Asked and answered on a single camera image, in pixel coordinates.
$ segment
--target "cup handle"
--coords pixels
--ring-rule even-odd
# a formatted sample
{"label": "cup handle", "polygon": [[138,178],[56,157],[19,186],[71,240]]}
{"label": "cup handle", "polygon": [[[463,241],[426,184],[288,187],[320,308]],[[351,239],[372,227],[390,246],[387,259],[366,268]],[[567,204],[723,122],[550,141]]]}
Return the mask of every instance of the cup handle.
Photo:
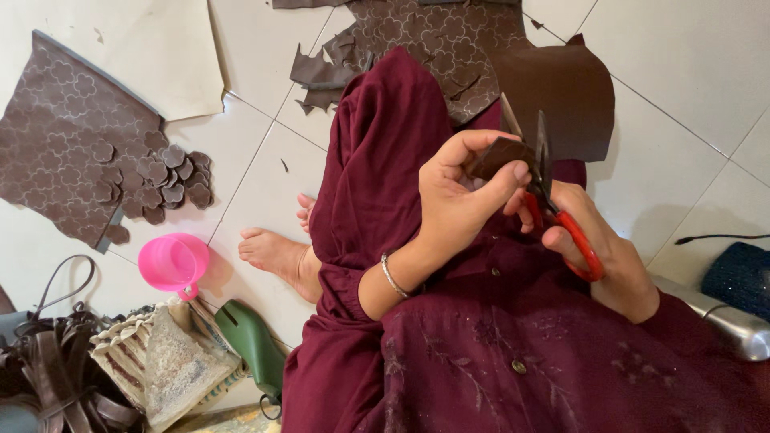
{"label": "cup handle", "polygon": [[181,300],[191,300],[194,297],[198,296],[198,284],[192,283],[190,284],[190,293],[187,294],[184,289],[181,289],[180,291],[176,292],[176,294],[179,295],[179,299]]}

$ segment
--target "bracelet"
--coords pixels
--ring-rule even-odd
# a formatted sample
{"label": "bracelet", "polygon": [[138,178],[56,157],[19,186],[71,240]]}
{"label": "bracelet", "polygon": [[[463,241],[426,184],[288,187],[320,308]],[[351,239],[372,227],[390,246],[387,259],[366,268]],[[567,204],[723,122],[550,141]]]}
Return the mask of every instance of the bracelet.
{"label": "bracelet", "polygon": [[409,299],[411,296],[403,291],[401,287],[398,287],[398,284],[396,284],[395,281],[393,281],[393,277],[390,276],[390,271],[387,269],[387,253],[383,253],[382,259],[380,259],[380,262],[383,264],[383,272],[385,273],[385,277],[390,282],[390,285],[393,286],[393,289],[401,296],[403,296],[404,299]]}

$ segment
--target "woman's right hand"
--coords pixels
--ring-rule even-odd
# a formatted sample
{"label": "woman's right hand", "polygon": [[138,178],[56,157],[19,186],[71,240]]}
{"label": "woman's right hand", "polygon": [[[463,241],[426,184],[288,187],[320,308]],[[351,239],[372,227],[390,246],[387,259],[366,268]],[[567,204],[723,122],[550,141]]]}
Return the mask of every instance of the woman's right hand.
{"label": "woman's right hand", "polygon": [[[660,304],[658,289],[647,274],[634,244],[612,230],[578,185],[555,180],[551,199],[560,210],[572,215],[604,265],[605,276],[591,285],[591,297],[635,324],[652,317]],[[572,236],[563,227],[546,230],[543,245],[573,264],[587,268]]]}

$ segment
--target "scissor blade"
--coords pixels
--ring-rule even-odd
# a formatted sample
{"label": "scissor blade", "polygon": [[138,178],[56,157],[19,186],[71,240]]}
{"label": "scissor blade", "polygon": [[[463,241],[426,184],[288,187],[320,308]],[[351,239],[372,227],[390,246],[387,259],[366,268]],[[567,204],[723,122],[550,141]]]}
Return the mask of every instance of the scissor blade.
{"label": "scissor blade", "polygon": [[545,114],[541,110],[537,114],[537,147],[535,150],[535,160],[540,172],[540,181],[546,198],[551,198],[551,155],[548,142],[548,133],[545,124]]}
{"label": "scissor blade", "polygon": [[519,127],[519,122],[516,120],[516,116],[514,116],[514,111],[511,108],[511,104],[508,103],[508,98],[505,97],[505,93],[500,93],[500,106],[503,109],[503,119],[505,119],[505,122],[508,124],[508,129],[511,134],[514,134],[515,136],[518,136],[522,143],[525,143],[524,141],[524,134],[521,133],[521,127]]}

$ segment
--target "brown leather strap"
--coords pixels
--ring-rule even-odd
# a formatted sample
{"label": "brown leather strap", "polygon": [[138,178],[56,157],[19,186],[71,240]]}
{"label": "brown leather strap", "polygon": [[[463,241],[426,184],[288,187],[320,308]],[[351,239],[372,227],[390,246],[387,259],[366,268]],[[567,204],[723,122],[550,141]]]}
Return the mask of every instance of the brown leather strap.
{"label": "brown leather strap", "polygon": [[[35,413],[45,433],[62,433],[67,427],[74,433],[126,431],[141,416],[136,409],[107,398],[92,386],[108,379],[88,355],[89,338],[96,333],[99,319],[85,309],[83,302],[78,302],[68,317],[39,318],[43,308],[78,293],[89,283],[95,266],[90,257],[83,257],[91,264],[88,280],[69,295],[46,304],[49,281],[38,310],[15,329],[19,339],[0,353],[0,368],[15,365],[16,376],[23,375],[37,394]],[[85,370],[89,362],[96,371]],[[10,404],[10,400],[4,398],[0,404]]]}

